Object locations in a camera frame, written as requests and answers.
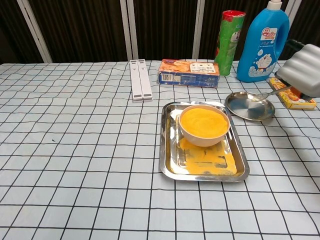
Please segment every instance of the bowl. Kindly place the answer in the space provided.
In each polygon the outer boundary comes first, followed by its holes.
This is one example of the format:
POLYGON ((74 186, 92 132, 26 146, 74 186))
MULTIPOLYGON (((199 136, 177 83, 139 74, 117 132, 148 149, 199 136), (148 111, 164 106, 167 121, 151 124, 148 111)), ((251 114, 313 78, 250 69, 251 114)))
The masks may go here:
POLYGON ((229 118, 227 117, 227 115, 216 107, 209 106, 209 105, 192 105, 192 106, 185 108, 182 111, 182 113, 180 114, 179 125, 181 127, 181 132, 182 132, 183 136, 188 140, 189 143, 196 145, 196 146, 199 146, 199 147, 209 147, 209 146, 212 146, 212 145, 219 143, 220 141, 222 141, 224 139, 225 135, 227 134, 227 132, 229 131, 229 128, 230 128, 230 121, 229 121, 229 118), (196 136, 196 135, 188 132, 181 124, 181 119, 183 118, 184 114, 187 111, 189 111, 191 109, 196 109, 196 108, 211 110, 211 111, 214 111, 214 112, 222 115, 224 120, 227 122, 227 130, 219 136, 208 137, 208 138, 196 136))

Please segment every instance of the spilled yellow powder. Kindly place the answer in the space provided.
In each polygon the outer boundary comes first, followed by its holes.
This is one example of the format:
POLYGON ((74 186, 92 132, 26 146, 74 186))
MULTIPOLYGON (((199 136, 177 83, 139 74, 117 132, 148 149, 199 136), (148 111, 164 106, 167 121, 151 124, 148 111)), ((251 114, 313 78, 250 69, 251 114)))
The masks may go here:
POLYGON ((200 107, 186 111, 181 124, 187 132, 201 138, 215 138, 228 129, 228 122, 221 114, 200 107))
POLYGON ((213 146, 200 147, 182 138, 179 147, 184 150, 185 166, 189 174, 231 176, 237 173, 232 153, 225 153, 224 141, 213 146))

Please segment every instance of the blue detergent bottle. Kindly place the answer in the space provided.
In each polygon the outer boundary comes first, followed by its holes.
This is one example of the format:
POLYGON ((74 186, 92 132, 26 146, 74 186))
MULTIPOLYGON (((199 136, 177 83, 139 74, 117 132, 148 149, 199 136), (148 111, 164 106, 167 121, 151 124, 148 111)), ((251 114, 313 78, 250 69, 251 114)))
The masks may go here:
POLYGON ((280 9, 281 0, 271 0, 255 17, 246 35, 236 78, 257 82, 268 78, 285 46, 289 18, 280 9))

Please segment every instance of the dark curtain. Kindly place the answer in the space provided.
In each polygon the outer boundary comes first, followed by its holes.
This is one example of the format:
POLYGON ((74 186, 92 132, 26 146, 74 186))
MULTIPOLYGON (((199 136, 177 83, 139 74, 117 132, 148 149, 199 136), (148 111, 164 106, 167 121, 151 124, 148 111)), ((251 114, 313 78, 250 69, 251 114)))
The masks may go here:
POLYGON ((52 61, 126 61, 119 0, 29 0, 52 61))
MULTIPOLYGON (((303 0, 290 28, 289 39, 320 47, 320 0, 303 0)), ((288 46, 279 59, 287 60, 295 52, 288 46)))
POLYGON ((16 0, 0 0, 0 64, 43 63, 16 0))
POLYGON ((133 0, 140 59, 191 59, 197 0, 133 0))
MULTIPOLYGON (((199 50, 200 59, 214 59, 217 48, 217 39, 220 30, 222 12, 238 10, 245 12, 234 60, 239 60, 244 49, 246 36, 254 18, 267 7, 269 0, 206 0, 203 14, 201 43, 199 50)), ((289 0, 283 0, 281 9, 284 11, 289 0)))

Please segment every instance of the snack box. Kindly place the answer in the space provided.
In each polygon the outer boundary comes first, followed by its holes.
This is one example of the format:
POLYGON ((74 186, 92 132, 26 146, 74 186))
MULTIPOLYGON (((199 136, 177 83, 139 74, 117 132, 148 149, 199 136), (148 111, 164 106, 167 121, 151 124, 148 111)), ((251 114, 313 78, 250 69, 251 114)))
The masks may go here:
MULTIPOLYGON (((286 86, 276 77, 270 78, 270 84, 275 90, 284 88, 286 86)), ((297 91, 295 88, 292 87, 291 89, 278 93, 280 99, 288 109, 312 110, 316 107, 317 103, 314 99, 309 101, 303 100, 295 94, 296 92, 297 91)))
POLYGON ((160 84, 217 88, 219 67, 213 62, 163 59, 158 79, 160 84))

